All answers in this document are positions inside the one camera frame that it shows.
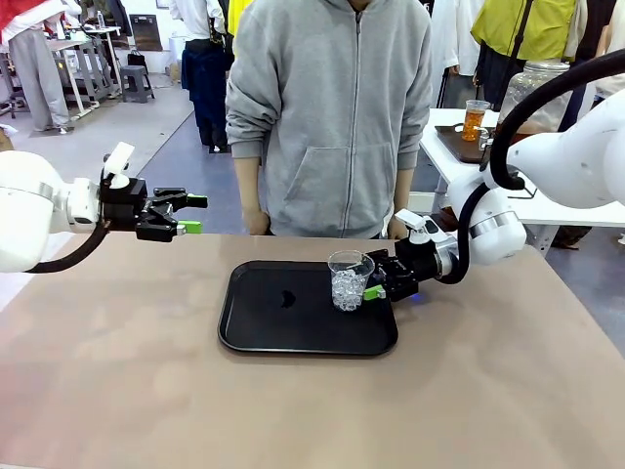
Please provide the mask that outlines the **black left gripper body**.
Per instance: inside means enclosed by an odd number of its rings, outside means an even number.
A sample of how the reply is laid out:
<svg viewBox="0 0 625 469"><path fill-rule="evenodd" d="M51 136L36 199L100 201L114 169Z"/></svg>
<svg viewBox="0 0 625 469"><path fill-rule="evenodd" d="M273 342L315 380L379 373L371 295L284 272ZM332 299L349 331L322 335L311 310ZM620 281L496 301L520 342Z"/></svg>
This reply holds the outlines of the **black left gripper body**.
<svg viewBox="0 0 625 469"><path fill-rule="evenodd" d="M147 199L145 180L130 178L127 186L115 189L107 176L100 183L101 220L110 230L134 230Z"/></svg>

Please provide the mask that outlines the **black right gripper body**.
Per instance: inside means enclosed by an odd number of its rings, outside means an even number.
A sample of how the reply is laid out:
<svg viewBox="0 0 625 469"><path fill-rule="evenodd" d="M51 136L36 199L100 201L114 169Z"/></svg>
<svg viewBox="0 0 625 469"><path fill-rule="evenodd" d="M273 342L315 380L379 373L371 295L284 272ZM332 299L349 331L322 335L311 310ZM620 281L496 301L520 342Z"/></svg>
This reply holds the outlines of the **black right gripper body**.
<svg viewBox="0 0 625 469"><path fill-rule="evenodd" d="M383 285L391 301L400 301L419 292L419 285L438 276L435 244L414 244L408 238L395 243L395 255L383 262Z"/></svg>

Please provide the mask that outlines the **person's right hand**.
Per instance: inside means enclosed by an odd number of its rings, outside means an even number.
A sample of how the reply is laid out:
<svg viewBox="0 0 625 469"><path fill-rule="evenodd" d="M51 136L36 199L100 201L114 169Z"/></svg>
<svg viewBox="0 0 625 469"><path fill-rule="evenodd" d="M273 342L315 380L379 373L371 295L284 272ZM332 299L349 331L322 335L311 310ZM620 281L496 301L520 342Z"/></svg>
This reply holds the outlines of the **person's right hand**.
<svg viewBox="0 0 625 469"><path fill-rule="evenodd" d="M262 209L245 209L243 220L250 235L266 235L270 230L270 218Z"/></svg>

